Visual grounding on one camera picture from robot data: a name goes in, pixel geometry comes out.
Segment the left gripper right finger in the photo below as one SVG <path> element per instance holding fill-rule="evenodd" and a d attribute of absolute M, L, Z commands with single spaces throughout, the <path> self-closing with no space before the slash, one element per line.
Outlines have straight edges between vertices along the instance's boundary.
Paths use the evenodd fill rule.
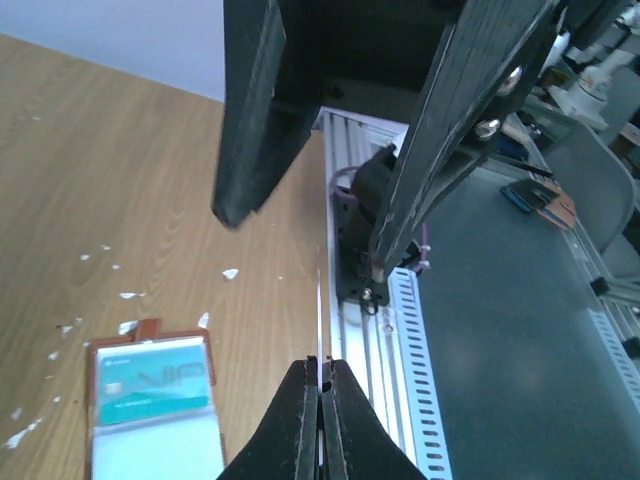
<path fill-rule="evenodd" d="M 348 363 L 323 365 L 325 479 L 422 479 L 379 421 Z"/>

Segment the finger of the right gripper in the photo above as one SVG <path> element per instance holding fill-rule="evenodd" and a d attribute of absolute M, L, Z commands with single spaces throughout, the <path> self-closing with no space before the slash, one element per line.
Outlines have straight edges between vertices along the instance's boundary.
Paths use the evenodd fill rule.
<path fill-rule="evenodd" d="M 369 240 L 386 279 L 415 230 L 486 158 L 524 100 L 563 20 L 562 1 L 467 1 L 446 25 Z"/>

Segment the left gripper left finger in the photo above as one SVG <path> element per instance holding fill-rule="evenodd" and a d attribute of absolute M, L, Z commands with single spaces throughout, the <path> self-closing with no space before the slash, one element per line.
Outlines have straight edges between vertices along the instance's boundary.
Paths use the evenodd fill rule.
<path fill-rule="evenodd" d="M 314 356 L 291 363 L 254 434 L 221 479 L 318 477 L 317 370 Z"/>

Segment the red white credit card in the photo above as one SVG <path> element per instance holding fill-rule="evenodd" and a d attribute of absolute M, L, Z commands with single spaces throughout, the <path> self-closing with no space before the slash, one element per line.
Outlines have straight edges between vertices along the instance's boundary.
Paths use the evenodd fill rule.
<path fill-rule="evenodd" d="M 316 246 L 316 303 L 317 303 L 317 389 L 319 407 L 318 413 L 321 413 L 321 396 L 323 388 L 323 312 L 322 312 L 322 286 L 321 286 L 321 252 L 320 246 Z M 319 420 L 319 427 L 317 433 L 318 440 L 318 463 L 320 470 L 324 465 L 324 446 L 323 446 L 323 429 L 322 420 Z"/>

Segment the brown leather card holder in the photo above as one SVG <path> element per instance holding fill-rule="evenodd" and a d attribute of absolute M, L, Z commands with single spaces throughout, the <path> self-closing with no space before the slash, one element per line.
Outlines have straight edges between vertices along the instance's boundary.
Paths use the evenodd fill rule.
<path fill-rule="evenodd" d="M 217 479 L 226 466 L 207 330 L 136 321 L 86 348 L 88 479 Z"/>

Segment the black bin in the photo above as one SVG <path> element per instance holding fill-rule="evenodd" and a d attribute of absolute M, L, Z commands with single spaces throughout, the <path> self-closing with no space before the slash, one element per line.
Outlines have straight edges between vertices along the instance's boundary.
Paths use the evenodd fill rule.
<path fill-rule="evenodd" d="M 227 1 L 225 110 L 211 209 L 236 228 L 324 107 L 408 121 L 454 1 Z"/>

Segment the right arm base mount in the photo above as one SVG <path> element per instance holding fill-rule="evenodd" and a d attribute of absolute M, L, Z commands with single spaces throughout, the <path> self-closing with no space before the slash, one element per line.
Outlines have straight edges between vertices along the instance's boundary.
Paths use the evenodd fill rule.
<path fill-rule="evenodd" d="M 367 316 L 390 303 L 389 287 L 370 277 L 369 239 L 396 161 L 396 146 L 390 143 L 364 164 L 338 170 L 330 181 L 338 246 L 337 297 L 357 301 Z"/>

